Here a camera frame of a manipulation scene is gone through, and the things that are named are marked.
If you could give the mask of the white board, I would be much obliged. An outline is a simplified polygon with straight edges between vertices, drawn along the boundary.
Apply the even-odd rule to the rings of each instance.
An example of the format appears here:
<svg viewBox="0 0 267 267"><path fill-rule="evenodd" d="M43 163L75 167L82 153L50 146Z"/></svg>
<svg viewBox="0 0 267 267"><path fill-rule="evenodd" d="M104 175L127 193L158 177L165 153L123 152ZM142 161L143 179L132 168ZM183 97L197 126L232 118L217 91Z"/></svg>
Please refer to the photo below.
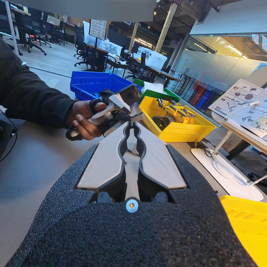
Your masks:
<svg viewBox="0 0 267 267"><path fill-rule="evenodd" d="M208 149L191 149L194 157L203 165L211 176L230 195L251 201L260 202L264 199L263 193L255 186L249 186L248 180L240 174L219 152Z"/></svg>

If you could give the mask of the yellow bin with dividers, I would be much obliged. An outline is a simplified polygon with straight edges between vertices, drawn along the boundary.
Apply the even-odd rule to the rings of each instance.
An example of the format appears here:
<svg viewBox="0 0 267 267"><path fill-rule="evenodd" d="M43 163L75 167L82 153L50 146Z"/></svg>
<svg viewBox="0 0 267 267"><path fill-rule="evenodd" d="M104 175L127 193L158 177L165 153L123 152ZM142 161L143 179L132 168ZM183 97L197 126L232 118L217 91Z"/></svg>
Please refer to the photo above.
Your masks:
<svg viewBox="0 0 267 267"><path fill-rule="evenodd" d="M220 197L235 234L257 266L267 266L267 204L229 195Z"/></svg>

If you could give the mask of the sign on black stand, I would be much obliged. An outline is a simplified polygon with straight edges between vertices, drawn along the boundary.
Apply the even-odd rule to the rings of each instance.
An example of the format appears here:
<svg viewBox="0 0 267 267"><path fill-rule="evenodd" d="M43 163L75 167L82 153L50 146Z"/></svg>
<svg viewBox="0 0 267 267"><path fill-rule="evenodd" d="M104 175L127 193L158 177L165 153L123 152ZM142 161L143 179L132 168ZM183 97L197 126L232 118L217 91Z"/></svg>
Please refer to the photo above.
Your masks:
<svg viewBox="0 0 267 267"><path fill-rule="evenodd" d="M95 70L97 41L98 39L103 40L103 41L105 40L106 29L107 29L107 21L97 20L97 19L90 20L89 35L96 38L94 52L92 54L92 66L91 66L92 71Z"/></svg>

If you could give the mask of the yellow storage bin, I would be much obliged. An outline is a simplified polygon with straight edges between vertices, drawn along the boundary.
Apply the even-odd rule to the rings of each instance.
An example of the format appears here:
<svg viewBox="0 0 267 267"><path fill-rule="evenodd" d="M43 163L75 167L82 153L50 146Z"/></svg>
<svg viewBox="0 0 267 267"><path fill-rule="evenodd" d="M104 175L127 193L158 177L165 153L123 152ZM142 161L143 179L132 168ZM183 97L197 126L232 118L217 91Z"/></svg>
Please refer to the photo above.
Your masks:
<svg viewBox="0 0 267 267"><path fill-rule="evenodd" d="M192 124L180 122L170 122L167 126L158 126L153 120L153 117L167 116L166 110L160 108L156 98L145 96L138 107L138 112L144 113L143 122L145 126L158 138L164 142L200 142L204 137L209 135L217 128L212 122L198 113L194 113L188 106L180 106L187 109L189 112L196 115L195 121Z"/></svg>

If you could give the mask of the bubble wrap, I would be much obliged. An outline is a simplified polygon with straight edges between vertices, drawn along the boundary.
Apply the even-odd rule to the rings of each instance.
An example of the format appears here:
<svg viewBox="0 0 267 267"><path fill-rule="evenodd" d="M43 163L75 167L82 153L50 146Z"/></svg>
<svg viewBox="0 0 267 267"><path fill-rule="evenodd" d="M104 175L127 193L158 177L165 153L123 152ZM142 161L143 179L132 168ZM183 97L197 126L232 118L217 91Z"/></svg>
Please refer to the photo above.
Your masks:
<svg viewBox="0 0 267 267"><path fill-rule="evenodd" d="M144 82L144 87L142 88L142 92L144 93L146 90L151 90L153 92L159 92L165 94L164 85L159 83Z"/></svg>

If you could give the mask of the book stand with wooden tray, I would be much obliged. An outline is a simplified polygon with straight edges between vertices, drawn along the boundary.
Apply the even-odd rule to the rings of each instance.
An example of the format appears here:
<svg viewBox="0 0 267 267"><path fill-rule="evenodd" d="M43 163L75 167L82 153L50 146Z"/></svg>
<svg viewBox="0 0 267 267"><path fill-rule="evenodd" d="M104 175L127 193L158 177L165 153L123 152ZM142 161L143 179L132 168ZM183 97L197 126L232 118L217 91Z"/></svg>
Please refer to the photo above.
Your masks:
<svg viewBox="0 0 267 267"><path fill-rule="evenodd" d="M266 129L266 124L260 121L260 118L264 118L266 121L266 112L264 113L266 111L266 83L267 66L263 66L252 72L245 80L240 79L226 91L226 93L237 93L246 89L247 92L254 94L253 98L245 99L246 105L227 113L216 110L217 106L222 104L222 100L215 101L209 107L215 121L230 131L216 148L215 153L233 133L247 144L253 145L266 154L266 140L264 139L266 133L260 133L260 128L258 128L259 125L262 125L262 130Z"/></svg>

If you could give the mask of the blue storage bin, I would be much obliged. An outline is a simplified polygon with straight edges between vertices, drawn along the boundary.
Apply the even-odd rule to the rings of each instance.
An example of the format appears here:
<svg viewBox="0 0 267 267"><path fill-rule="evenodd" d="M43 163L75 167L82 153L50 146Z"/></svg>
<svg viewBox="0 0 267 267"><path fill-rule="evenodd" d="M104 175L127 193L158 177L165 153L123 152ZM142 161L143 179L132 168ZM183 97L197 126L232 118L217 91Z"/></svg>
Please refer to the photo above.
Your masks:
<svg viewBox="0 0 267 267"><path fill-rule="evenodd" d="M70 90L76 98L86 101L99 98L105 89L115 93L131 84L133 82L113 73L73 71Z"/></svg>

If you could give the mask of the black office chair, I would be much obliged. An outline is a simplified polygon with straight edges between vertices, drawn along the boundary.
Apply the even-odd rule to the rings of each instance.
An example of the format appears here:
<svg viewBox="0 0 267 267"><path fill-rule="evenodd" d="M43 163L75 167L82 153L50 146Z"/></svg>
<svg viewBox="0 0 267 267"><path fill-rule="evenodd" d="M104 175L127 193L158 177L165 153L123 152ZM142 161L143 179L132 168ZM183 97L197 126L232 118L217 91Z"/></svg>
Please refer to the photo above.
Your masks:
<svg viewBox="0 0 267 267"><path fill-rule="evenodd" d="M141 63L137 64L132 61L132 63L129 66L129 71L132 73L132 75L128 75L125 77L127 78L132 78L132 79L139 79L142 81L145 81L146 79L151 79L151 77L148 74L145 74L145 58L146 54L144 52L141 53Z"/></svg>
<svg viewBox="0 0 267 267"><path fill-rule="evenodd" d="M75 34L76 34L76 46L77 46L77 55L82 56L83 61L77 62L74 64L77 65L85 64L86 71L89 71L88 65L92 65L92 51L90 51L90 47L86 45L84 42L83 29L75 25Z"/></svg>
<svg viewBox="0 0 267 267"><path fill-rule="evenodd" d="M47 53L42 49L41 41L45 42L42 38L41 27L38 22L33 21L32 16L20 15L17 22L19 38L21 43L31 53L33 47L39 49L45 56Z"/></svg>

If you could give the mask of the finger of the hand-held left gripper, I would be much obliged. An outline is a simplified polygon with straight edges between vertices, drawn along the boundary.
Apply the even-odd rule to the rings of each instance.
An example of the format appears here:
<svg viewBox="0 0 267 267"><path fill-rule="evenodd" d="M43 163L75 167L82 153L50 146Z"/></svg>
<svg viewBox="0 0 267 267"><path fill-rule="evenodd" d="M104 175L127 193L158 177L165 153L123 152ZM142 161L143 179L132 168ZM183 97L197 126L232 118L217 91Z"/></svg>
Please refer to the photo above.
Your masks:
<svg viewBox="0 0 267 267"><path fill-rule="evenodd" d="M110 111L119 111L126 115L131 113L130 106L122 99L119 93L109 96L108 99L109 105L111 105L111 108L109 108Z"/></svg>

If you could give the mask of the person's left forearm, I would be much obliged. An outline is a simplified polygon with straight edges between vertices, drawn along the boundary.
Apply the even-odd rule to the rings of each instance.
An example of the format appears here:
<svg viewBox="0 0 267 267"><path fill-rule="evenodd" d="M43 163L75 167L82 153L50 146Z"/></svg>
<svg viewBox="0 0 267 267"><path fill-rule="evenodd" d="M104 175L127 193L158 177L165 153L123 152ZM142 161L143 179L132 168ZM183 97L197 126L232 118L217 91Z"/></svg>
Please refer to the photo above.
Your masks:
<svg viewBox="0 0 267 267"><path fill-rule="evenodd" d="M67 115L75 100L49 87L31 72L21 59L0 40L0 104L9 118L41 125L68 128Z"/></svg>

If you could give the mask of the background wooden table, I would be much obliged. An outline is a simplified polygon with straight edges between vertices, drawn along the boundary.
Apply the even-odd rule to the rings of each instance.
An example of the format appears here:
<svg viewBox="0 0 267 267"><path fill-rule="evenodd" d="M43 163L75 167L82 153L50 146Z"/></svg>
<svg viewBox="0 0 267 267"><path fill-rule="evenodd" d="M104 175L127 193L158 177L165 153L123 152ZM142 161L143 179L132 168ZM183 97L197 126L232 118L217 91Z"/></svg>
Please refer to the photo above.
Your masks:
<svg viewBox="0 0 267 267"><path fill-rule="evenodd" d="M139 61L139 60L137 60L135 58L132 58L132 60L133 61L135 60L137 64L141 63L141 60ZM149 66L146 66L145 74L148 74L151 77L151 79L149 79L149 80L146 79L145 82L154 83L156 77L165 78L164 88L166 88L168 86L169 81L181 82L181 79L176 78L173 75L170 75L170 74L168 74L168 73L166 73L164 71L161 71L161 70L149 67Z"/></svg>

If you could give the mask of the yellow toy robot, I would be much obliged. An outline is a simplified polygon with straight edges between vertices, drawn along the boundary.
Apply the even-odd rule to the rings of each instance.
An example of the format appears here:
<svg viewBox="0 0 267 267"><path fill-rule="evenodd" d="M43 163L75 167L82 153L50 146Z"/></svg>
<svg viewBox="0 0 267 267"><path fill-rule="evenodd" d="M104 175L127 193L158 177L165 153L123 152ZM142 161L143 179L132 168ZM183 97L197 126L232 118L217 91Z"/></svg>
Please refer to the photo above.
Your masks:
<svg viewBox="0 0 267 267"><path fill-rule="evenodd" d="M194 124L196 115L174 100L169 100L169 105L165 105L163 99L158 98L159 108L166 112L165 116L152 117L153 122L160 128L167 127L171 122L181 124Z"/></svg>

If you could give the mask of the grey desk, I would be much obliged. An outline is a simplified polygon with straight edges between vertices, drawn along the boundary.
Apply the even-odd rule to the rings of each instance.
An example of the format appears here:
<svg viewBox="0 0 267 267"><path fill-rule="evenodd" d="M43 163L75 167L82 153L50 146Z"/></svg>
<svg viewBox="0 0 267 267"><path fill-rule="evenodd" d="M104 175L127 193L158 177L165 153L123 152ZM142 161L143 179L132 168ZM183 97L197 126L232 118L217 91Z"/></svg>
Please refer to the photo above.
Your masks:
<svg viewBox="0 0 267 267"><path fill-rule="evenodd" d="M231 266L229 221L216 193L197 181L195 199L92 204L73 189L95 148L62 129L27 122L1 162L1 266Z"/></svg>

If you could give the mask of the clear plastic bin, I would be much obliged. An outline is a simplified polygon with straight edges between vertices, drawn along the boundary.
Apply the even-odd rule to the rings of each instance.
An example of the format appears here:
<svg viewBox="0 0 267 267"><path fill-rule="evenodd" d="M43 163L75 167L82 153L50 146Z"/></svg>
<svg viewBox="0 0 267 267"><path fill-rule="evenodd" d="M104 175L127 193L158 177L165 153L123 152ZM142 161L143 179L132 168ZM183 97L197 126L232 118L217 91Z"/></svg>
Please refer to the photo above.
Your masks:
<svg viewBox="0 0 267 267"><path fill-rule="evenodd" d="M83 21L83 25L84 25L84 42L86 44L89 44L89 45L92 45L93 47L95 47L96 38L94 36L89 35L90 23ZM100 48L104 51L115 54L117 56L120 56L121 51L122 51L121 46L119 46L115 43L112 43L108 40L103 41L101 39L97 40L97 48Z"/></svg>

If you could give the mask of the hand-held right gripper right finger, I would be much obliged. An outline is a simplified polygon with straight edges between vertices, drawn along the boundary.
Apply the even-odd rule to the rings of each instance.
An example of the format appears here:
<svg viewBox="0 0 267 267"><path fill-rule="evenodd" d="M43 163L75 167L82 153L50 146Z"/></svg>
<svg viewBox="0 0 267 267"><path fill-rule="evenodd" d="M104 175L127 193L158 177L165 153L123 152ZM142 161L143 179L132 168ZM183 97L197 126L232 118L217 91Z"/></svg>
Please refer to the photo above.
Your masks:
<svg viewBox="0 0 267 267"><path fill-rule="evenodd" d="M139 122L135 122L136 149L140 156L139 170L145 178L168 190L187 187L167 144Z"/></svg>

